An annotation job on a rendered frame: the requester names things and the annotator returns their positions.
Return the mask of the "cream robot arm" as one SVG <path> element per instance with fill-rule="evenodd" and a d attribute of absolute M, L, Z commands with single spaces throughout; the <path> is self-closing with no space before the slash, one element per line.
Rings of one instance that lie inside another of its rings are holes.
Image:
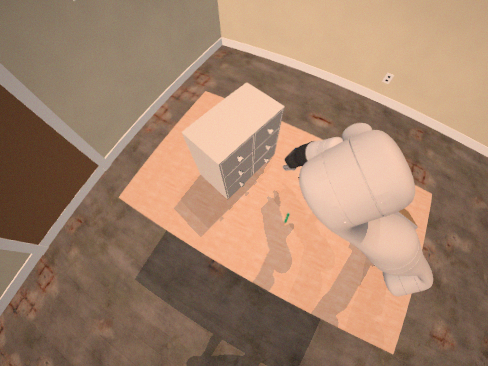
<path fill-rule="evenodd" d="M 394 296 L 429 289 L 433 274 L 418 235 L 394 214 L 415 196 L 411 170 L 396 142 L 356 123 L 342 138 L 322 140 L 317 153 L 302 166 L 299 185 L 318 220 L 364 253 Z"/>

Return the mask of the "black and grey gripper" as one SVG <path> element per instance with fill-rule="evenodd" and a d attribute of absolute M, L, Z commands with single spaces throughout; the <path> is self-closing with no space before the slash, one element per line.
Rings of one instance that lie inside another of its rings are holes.
<path fill-rule="evenodd" d="M 322 140 L 311 141 L 292 150 L 284 159 L 287 165 L 283 165 L 285 171 L 295 171 L 297 167 L 303 166 L 308 160 L 318 155 L 317 148 Z"/>

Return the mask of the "small beige chest of drawers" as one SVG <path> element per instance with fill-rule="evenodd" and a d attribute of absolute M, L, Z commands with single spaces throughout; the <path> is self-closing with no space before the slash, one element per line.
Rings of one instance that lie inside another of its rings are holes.
<path fill-rule="evenodd" d="M 231 185 L 226 189 L 224 178 L 240 163 L 225 177 L 220 164 L 253 136 L 253 176 L 256 173 L 253 174 L 255 133 L 283 110 L 281 126 L 284 107 L 245 83 L 182 131 L 200 174 L 227 200 L 227 189 Z"/>

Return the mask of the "grey drawer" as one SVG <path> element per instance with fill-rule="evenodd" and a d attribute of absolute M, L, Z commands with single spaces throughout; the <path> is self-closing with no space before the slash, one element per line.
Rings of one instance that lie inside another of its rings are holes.
<path fill-rule="evenodd" d="M 252 166 L 241 176 L 238 180 L 236 180 L 228 189 L 227 194 L 230 198 L 240 187 L 245 185 L 245 182 L 252 176 Z"/>
<path fill-rule="evenodd" d="M 275 115 L 269 122 L 267 122 L 261 129 L 259 129 L 255 133 L 254 149 L 256 149 L 267 137 L 272 135 L 274 131 L 280 126 L 282 111 L 283 110 L 281 110 L 277 115 Z"/>
<path fill-rule="evenodd" d="M 257 172 L 265 163 L 268 163 L 269 160 L 275 152 L 275 147 L 276 143 L 271 147 L 269 151 L 267 151 L 261 158 L 259 158 L 254 164 L 253 164 L 253 174 Z"/>
<path fill-rule="evenodd" d="M 233 152 L 221 165 L 223 177 L 230 173 L 239 163 L 253 151 L 253 136 Z"/>
<path fill-rule="evenodd" d="M 252 153 L 243 160 L 230 174 L 228 174 L 225 178 L 225 185 L 226 189 L 232 185 L 240 176 L 244 175 L 244 172 L 252 166 Z"/>
<path fill-rule="evenodd" d="M 276 143 L 279 128 L 274 132 L 273 135 L 268 137 L 258 148 L 254 150 L 254 163 L 268 150 L 271 146 Z M 270 145 L 270 146 L 268 146 Z"/>

